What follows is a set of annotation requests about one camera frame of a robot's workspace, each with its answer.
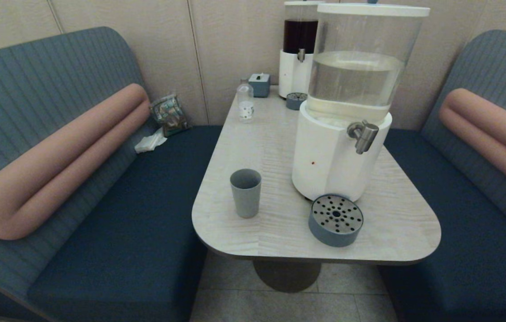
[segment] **table pedestal base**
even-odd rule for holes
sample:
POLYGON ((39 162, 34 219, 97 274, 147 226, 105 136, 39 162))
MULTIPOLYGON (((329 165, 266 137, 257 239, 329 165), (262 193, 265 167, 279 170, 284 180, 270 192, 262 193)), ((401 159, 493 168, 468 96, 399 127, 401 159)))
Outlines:
POLYGON ((276 291, 300 292, 319 277, 320 263, 253 261, 259 278, 276 291))

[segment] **plastic bag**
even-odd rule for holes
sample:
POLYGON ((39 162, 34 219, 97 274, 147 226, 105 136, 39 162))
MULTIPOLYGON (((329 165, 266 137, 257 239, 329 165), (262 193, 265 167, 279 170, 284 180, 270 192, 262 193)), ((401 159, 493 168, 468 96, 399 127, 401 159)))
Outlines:
POLYGON ((165 137, 172 136, 191 127, 180 108, 176 94, 170 94, 152 102, 150 111, 153 119, 163 127, 165 137))

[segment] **tissue box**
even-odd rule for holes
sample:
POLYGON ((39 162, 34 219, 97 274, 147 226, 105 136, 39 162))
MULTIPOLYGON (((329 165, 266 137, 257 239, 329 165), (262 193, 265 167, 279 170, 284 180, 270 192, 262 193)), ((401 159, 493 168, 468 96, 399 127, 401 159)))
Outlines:
POLYGON ((269 96, 269 86, 271 85, 271 75, 253 74, 249 78, 249 85, 253 87, 253 97, 269 96))

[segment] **white base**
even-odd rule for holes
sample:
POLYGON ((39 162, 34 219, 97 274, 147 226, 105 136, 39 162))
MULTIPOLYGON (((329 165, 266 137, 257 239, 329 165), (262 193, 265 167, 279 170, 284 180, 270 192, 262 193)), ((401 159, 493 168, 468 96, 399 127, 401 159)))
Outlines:
POLYGON ((292 168, 295 188, 310 200, 323 194, 358 200, 370 181, 374 163, 392 124, 392 115, 388 113, 379 122, 371 122, 378 126, 378 134, 369 151, 358 155, 354 147, 356 140, 347 135, 346 128, 314 119, 308 114, 306 105, 307 102, 303 102, 300 106, 296 131, 292 168))
POLYGON ((287 98, 290 93, 308 93, 308 82, 311 78, 313 54, 304 55, 300 62, 296 54, 281 50, 279 60, 279 96, 287 98))

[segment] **blue upholstered bench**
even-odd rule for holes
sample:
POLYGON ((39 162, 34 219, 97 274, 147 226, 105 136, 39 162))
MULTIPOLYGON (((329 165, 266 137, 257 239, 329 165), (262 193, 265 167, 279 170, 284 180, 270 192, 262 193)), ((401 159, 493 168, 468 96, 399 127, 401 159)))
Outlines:
POLYGON ((421 263, 380 268, 407 322, 506 321, 506 177, 440 122, 456 88, 506 110, 506 31, 467 45, 421 132, 392 129, 384 143, 442 228, 421 263))
MULTIPOLYGON (((110 28, 0 50, 0 169, 128 84, 144 85, 110 28)), ((29 236, 0 240, 0 316, 33 322, 187 321, 206 249, 191 210, 221 128, 137 156, 149 120, 29 236)))

